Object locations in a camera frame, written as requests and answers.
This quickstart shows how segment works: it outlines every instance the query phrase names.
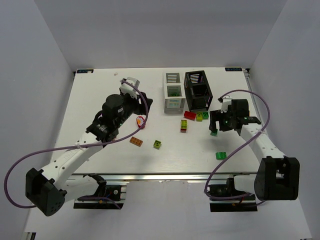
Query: gray wall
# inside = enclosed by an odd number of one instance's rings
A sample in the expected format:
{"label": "gray wall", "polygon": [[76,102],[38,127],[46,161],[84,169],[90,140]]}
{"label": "gray wall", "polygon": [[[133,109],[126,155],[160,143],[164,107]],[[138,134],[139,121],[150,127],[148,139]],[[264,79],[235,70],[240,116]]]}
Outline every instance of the gray wall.
{"label": "gray wall", "polygon": [[251,67],[286,0],[35,0],[77,68]]}
{"label": "gray wall", "polygon": [[268,133],[288,156],[300,161],[299,199],[316,240],[320,239],[319,13],[319,1],[288,0],[251,69],[253,89],[271,108]]}
{"label": "gray wall", "polygon": [[[0,182],[20,157],[53,146],[72,85],[72,72],[33,0],[0,4]],[[25,175],[49,155],[26,159],[12,173],[9,192],[20,204]],[[0,193],[2,240],[18,240],[27,209],[12,206]]]}

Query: red block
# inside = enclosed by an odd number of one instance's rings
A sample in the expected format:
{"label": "red block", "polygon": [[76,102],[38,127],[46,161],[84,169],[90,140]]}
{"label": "red block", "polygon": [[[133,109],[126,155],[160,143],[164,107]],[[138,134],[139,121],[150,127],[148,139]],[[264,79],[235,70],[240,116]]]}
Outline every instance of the red block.
{"label": "red block", "polygon": [[194,112],[190,112],[190,111],[185,111],[185,112],[184,112],[184,117],[185,117],[186,119],[195,120],[196,115],[197,115],[197,114],[195,114]]}

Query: black label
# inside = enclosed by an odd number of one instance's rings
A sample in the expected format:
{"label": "black label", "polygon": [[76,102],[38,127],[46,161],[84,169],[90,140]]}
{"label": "black label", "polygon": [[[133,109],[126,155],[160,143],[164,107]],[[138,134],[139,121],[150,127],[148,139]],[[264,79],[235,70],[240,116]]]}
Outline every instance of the black label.
{"label": "black label", "polygon": [[225,67],[226,72],[242,72],[241,67]]}
{"label": "black label", "polygon": [[76,71],[77,74],[92,74],[93,72],[93,69],[78,69]]}

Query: black crate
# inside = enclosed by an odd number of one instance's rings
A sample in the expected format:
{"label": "black crate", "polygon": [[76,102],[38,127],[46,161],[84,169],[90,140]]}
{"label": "black crate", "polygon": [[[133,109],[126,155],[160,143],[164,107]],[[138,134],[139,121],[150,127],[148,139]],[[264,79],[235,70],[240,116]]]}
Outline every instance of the black crate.
{"label": "black crate", "polygon": [[189,111],[209,109],[213,95],[205,71],[186,72],[184,91]]}

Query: wall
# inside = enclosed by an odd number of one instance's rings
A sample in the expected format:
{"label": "wall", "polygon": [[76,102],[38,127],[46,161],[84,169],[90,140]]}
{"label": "wall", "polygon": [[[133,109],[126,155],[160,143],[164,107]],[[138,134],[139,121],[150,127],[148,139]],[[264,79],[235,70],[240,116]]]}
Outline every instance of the wall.
{"label": "wall", "polygon": [[286,0],[35,0],[77,68],[249,68]]}
{"label": "wall", "polygon": [[319,1],[289,0],[250,71],[253,90],[271,108],[268,133],[288,156],[300,161],[299,199],[316,240],[320,239],[319,12]]}
{"label": "wall", "polygon": [[[72,85],[72,72],[33,0],[4,0],[0,7],[0,182],[20,157],[54,145]],[[49,155],[26,159],[9,178],[20,204],[25,175]],[[2,240],[20,239],[27,209],[12,206],[0,190]]]}

